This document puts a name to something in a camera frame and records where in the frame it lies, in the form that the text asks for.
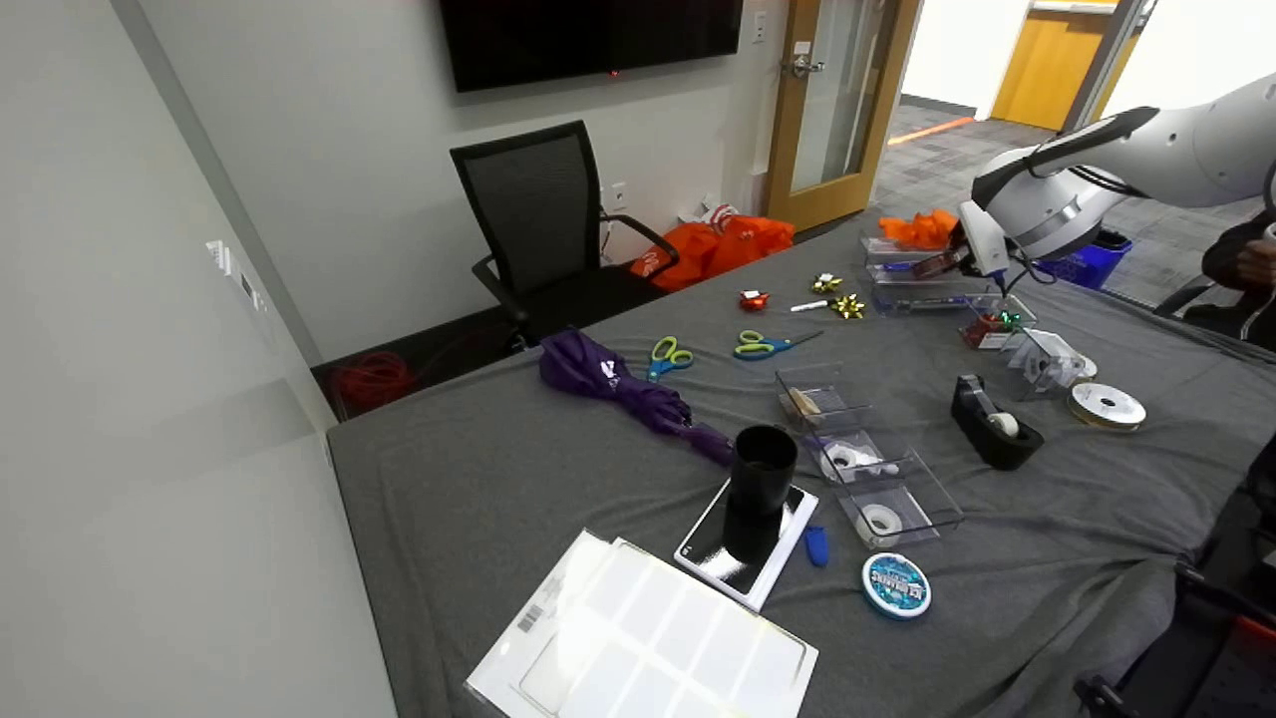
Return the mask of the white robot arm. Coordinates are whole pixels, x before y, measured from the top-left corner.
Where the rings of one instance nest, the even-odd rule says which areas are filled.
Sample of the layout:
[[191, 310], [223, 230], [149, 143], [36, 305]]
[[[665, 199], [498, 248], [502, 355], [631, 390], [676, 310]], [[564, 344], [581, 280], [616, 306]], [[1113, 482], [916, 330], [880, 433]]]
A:
[[1130, 108], [992, 155], [959, 208], [959, 265], [1001, 277], [1088, 234], [1113, 203], [1217, 208], [1271, 199], [1276, 76], [1193, 108]]

